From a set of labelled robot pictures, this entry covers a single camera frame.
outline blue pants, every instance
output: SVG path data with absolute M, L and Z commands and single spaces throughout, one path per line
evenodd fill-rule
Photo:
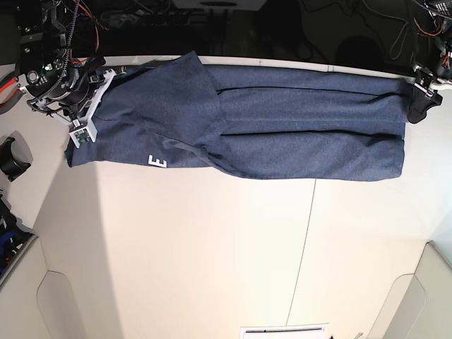
M 119 79 L 70 166 L 108 160 L 215 167 L 252 179 L 399 177 L 410 85 L 402 79 L 204 66 L 192 52 Z

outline red cable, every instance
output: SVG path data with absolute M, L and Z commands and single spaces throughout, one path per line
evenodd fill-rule
M 6 104 L 9 102 L 9 100 L 13 99 L 13 98 L 16 96 L 16 94 L 17 94 L 18 92 L 20 92 L 20 90 L 19 90 L 19 89 L 16 89 L 16 90 L 14 91 L 13 95 L 10 96 L 9 99 L 7 99 L 7 101 L 0 103 L 0 109 L 1 109 L 4 105 L 6 105 Z
M 0 88 L 0 93 L 2 93 L 5 89 L 7 89 L 9 86 L 14 85 L 16 83 L 16 80 L 14 77 L 12 77 L 3 87 Z
M 423 29 L 421 29 L 421 26 L 419 26 L 419 23 L 417 23 L 416 18 L 414 18 L 414 19 L 415 19 L 415 24 L 417 26 L 417 29 L 420 30 L 425 35 L 428 35 L 429 37 L 436 37 L 437 35 L 441 34 L 441 28 L 439 28 L 438 31 L 436 31 L 436 32 L 432 32 L 432 33 L 425 32 Z

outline black cable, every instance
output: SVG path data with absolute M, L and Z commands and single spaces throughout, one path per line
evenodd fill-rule
M 383 39 L 381 39 L 380 34 L 378 33 L 377 30 L 375 30 L 375 28 L 373 28 L 372 26 L 370 26 L 370 25 L 368 24 L 368 22 L 367 22 L 366 18 L 364 17 L 364 15 L 363 15 L 362 13 L 360 13 L 360 12 L 357 10 L 360 2 L 361 2 L 361 0 L 356 0 L 353 4 L 351 4 L 351 5 L 348 4 L 348 5 L 351 7 L 352 11 L 351 11 L 351 13 L 347 13 L 347 12 L 345 11 L 345 9 L 342 7 L 342 4 L 341 4 L 340 2 L 338 2 L 338 1 L 334 1 L 334 2 L 332 2 L 331 4 L 328 4 L 328 5 L 325 5 L 325 6 L 316 8 L 316 9 L 313 9 L 313 10 L 309 10 L 309 9 L 307 8 L 306 3 L 304 2 L 304 0 L 301 0 L 301 3 L 302 3 L 302 5 L 303 5 L 303 7 L 304 7 L 304 10 L 305 10 L 306 12 L 308 12 L 308 13 L 315 13 L 315 12 L 318 12 L 318 11 L 322 11 L 322 10 L 328 8 L 328 7 L 331 7 L 331 6 L 336 5 L 336 6 L 339 6 L 339 7 L 340 7 L 340 11 L 341 11 L 344 15 L 348 16 L 349 18 L 351 18 L 351 17 L 353 17 L 355 14 L 357 14 L 357 15 L 363 20 L 364 25 L 365 25 L 367 28 L 369 28 L 369 29 L 376 35 L 376 37 L 377 37 L 377 39 L 378 39 L 378 41 L 379 41 L 379 44 L 381 45 L 381 48 L 383 49 L 383 52 L 384 52 L 384 54 L 386 55 L 386 48 L 385 48 Z
M 452 16 L 447 16 L 446 14 L 443 14 L 442 12 L 436 10 L 435 8 L 421 4 L 418 0 L 411 0 L 411 1 L 414 2 L 415 4 L 417 4 L 420 8 L 425 9 L 426 11 L 435 13 L 436 15 L 441 16 L 442 18 L 452 20 Z
M 46 114 L 49 114 L 48 112 L 42 110 L 42 109 L 37 109 L 36 107 L 33 107 L 33 103 L 36 103 L 37 101 L 41 100 L 45 95 L 49 94 L 51 91 L 53 91 L 55 88 L 57 88 L 57 86 L 60 84 L 60 82 L 63 80 L 63 78 L 67 75 L 67 67 L 68 67 L 68 63 L 69 63 L 69 54 L 71 52 L 71 41 L 72 41 L 72 37 L 73 37 L 73 33 L 76 29 L 76 21 L 77 21 L 77 12 L 78 12 L 78 5 L 80 4 L 80 0 L 76 0 L 76 5 L 75 8 L 73 10 L 73 15 L 72 15 L 72 21 L 71 21 L 71 27 L 69 28 L 69 34 L 67 36 L 67 47 L 66 47 L 66 54 L 64 56 L 64 63 L 63 63 L 63 69 L 61 71 L 60 76 L 58 77 L 58 79 L 56 80 L 56 83 L 54 83 L 54 85 L 47 90 L 46 92 L 44 92 L 43 94 L 41 94 L 39 97 L 36 97 L 34 99 L 31 100 L 27 100 L 27 105 L 32 107 L 32 109 L 38 111 L 38 112 L 45 112 Z

